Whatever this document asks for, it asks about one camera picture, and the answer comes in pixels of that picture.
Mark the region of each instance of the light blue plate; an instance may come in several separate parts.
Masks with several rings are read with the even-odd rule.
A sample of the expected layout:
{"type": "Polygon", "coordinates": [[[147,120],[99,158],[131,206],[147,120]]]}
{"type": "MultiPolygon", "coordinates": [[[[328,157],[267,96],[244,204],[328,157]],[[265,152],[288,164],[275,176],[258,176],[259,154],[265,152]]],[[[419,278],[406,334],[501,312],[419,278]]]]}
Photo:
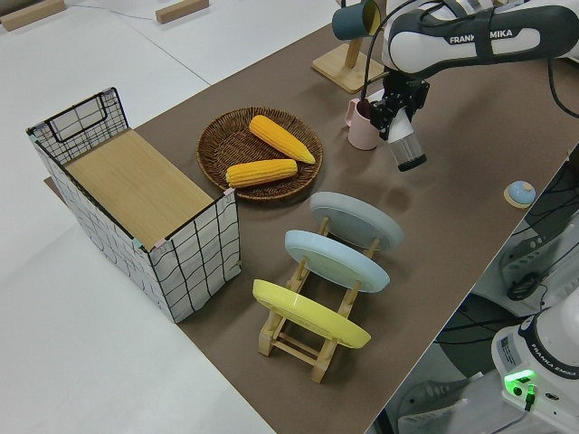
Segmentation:
{"type": "Polygon", "coordinates": [[[309,199],[309,209],[320,223],[329,218],[329,232],[363,249],[380,240],[377,250],[396,247],[404,231],[391,217],[369,203],[341,193],[318,192],[309,199]]]}
{"type": "Polygon", "coordinates": [[[307,231],[287,231],[286,250],[297,262],[306,260],[306,268],[344,288],[359,281],[360,292],[379,292],[390,277],[378,264],[341,242],[307,231]]]}

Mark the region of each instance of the yellow plate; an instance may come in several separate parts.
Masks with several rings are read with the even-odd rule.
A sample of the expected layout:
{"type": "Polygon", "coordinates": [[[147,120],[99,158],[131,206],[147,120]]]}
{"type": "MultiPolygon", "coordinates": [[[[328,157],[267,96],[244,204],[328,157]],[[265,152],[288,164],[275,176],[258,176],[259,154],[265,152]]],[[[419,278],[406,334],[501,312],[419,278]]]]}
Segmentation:
{"type": "Polygon", "coordinates": [[[362,327],[289,289],[255,279],[253,296],[276,314],[326,339],[336,339],[343,346],[362,348],[370,340],[362,327]]]}

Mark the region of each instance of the wicker basket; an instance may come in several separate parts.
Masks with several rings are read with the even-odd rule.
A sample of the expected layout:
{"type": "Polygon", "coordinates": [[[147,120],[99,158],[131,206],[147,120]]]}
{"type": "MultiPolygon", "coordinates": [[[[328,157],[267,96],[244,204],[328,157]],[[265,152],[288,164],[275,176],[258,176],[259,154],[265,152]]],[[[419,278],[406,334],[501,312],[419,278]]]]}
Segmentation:
{"type": "Polygon", "coordinates": [[[316,178],[322,164],[322,145],[318,136],[304,122],[275,108],[240,108],[221,115],[205,129],[197,146],[197,161],[205,175],[222,190],[229,188],[225,172],[231,165],[256,160],[287,158],[278,150],[257,138],[249,130],[250,121],[263,115],[301,140],[316,158],[308,165],[298,162],[298,172],[291,178],[237,189],[238,197],[252,201],[288,198],[308,187],[316,178]]]}

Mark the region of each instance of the table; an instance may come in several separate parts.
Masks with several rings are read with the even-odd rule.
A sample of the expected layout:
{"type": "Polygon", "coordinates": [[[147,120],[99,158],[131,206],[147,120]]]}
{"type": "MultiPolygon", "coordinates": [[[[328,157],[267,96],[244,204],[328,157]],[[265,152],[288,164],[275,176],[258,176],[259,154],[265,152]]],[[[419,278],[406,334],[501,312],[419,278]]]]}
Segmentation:
{"type": "MultiPolygon", "coordinates": [[[[279,433],[364,432],[523,218],[505,201],[505,187],[522,179],[541,192],[579,137],[579,123],[551,98],[544,61],[443,71],[429,80],[429,98],[413,122],[429,161],[400,173],[385,146],[360,151],[347,143],[351,96],[310,68],[336,44],[324,27],[136,128],[217,195],[195,160],[204,128],[233,109],[285,109],[324,145],[310,193],[355,196],[406,232],[395,250],[374,256],[392,283],[361,295],[350,316],[372,340],[361,350],[339,348],[318,385],[298,359],[258,353],[268,312],[252,297],[255,278],[289,278],[293,259],[283,237],[317,228],[308,202],[240,203],[242,274],[180,327],[279,433]]],[[[579,107],[579,71],[558,62],[555,75],[559,94],[579,107]]],[[[343,295],[319,278],[303,294],[329,307],[343,295]]]]}

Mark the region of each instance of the yellow corn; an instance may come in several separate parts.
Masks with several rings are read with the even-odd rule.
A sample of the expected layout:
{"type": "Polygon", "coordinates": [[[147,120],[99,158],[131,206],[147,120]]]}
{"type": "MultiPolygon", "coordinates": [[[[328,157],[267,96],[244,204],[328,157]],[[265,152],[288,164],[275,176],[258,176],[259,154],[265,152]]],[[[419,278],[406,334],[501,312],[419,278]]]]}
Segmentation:
{"type": "Polygon", "coordinates": [[[225,180],[233,188],[242,188],[288,178],[297,172],[298,164],[295,160],[261,160],[230,166],[225,173],[225,180]]]}
{"type": "Polygon", "coordinates": [[[293,136],[287,129],[262,115],[253,117],[250,131],[265,143],[295,160],[313,165],[316,158],[308,148],[293,136]]]}

